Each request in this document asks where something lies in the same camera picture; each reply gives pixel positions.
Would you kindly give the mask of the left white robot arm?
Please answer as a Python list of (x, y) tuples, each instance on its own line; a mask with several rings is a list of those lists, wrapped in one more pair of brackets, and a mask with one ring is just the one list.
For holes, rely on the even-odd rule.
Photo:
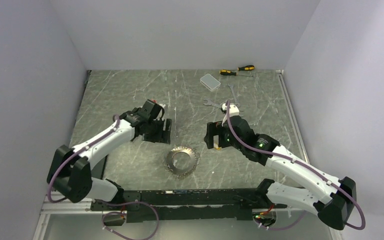
[(92, 171), (113, 150), (139, 136), (146, 142), (170, 144), (172, 121), (165, 118), (167, 108), (148, 99), (141, 107), (113, 115), (109, 127), (85, 142), (57, 148), (46, 179), (48, 201), (78, 203), (89, 198), (119, 209), (126, 202), (124, 189), (110, 179), (93, 177)]

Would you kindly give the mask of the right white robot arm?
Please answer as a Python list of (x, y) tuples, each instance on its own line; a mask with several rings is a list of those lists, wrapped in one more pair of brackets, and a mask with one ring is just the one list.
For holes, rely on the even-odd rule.
[(255, 191), (260, 207), (288, 205), (316, 215), (330, 228), (343, 230), (348, 226), (357, 201), (356, 182), (352, 178), (339, 179), (314, 168), (271, 136), (255, 133), (238, 115), (207, 123), (204, 142), (208, 149), (214, 147), (215, 136), (219, 147), (233, 147), (248, 160), (277, 170), (299, 184), (290, 187), (264, 179)]

